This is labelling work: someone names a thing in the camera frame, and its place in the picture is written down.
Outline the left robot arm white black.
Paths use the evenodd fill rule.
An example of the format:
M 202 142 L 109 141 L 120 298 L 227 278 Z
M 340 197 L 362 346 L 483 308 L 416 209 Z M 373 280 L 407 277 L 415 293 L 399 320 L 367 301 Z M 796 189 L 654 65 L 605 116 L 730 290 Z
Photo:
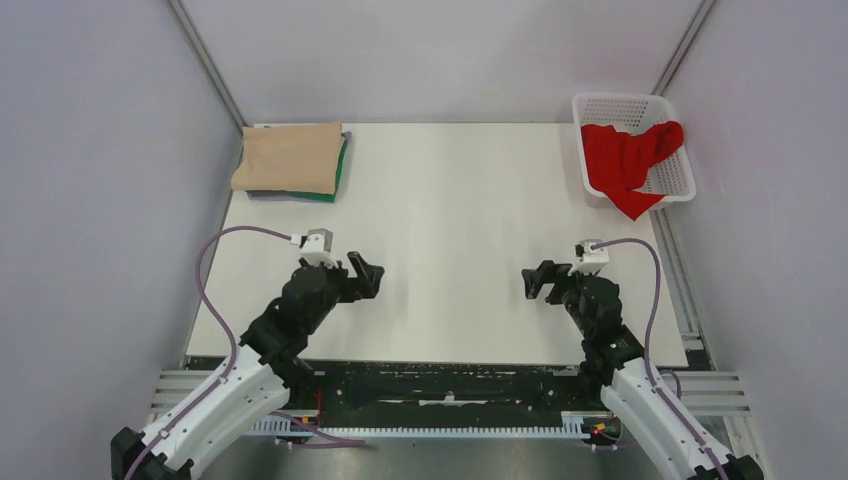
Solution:
M 308 338 L 339 304 L 373 299 L 385 270 L 356 251 L 341 263 L 301 261 L 278 297 L 197 388 L 162 418 L 110 442 L 114 479 L 197 479 L 236 439 L 272 412 L 306 405 L 313 370 L 300 359 Z

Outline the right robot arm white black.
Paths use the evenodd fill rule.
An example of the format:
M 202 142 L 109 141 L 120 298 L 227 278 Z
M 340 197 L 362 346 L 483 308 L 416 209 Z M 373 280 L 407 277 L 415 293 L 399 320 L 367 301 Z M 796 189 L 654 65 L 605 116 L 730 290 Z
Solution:
M 663 478 L 764 478 L 757 461 L 734 454 L 711 435 L 646 360 L 642 341 L 623 322 L 616 283 L 551 260 L 522 270 L 521 277 L 528 299 L 549 286 L 546 303 L 563 306 L 583 336 L 580 400 L 610 410 Z

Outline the red t shirt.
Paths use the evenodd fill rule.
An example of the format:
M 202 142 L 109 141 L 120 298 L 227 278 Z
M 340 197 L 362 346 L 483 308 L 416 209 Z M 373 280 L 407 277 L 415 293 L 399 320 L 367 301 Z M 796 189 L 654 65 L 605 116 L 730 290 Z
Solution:
M 656 124 L 639 135 L 611 125 L 587 124 L 581 127 L 581 139 L 590 185 L 628 218 L 637 220 L 664 198 L 639 189 L 652 167 L 683 146 L 684 131 L 675 121 Z

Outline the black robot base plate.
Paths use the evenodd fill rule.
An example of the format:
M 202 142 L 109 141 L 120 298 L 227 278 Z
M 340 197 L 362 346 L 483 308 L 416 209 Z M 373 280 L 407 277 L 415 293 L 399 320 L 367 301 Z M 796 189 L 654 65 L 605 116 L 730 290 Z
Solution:
M 574 366 L 310 361 L 284 412 L 352 428 L 555 427 L 610 417 Z

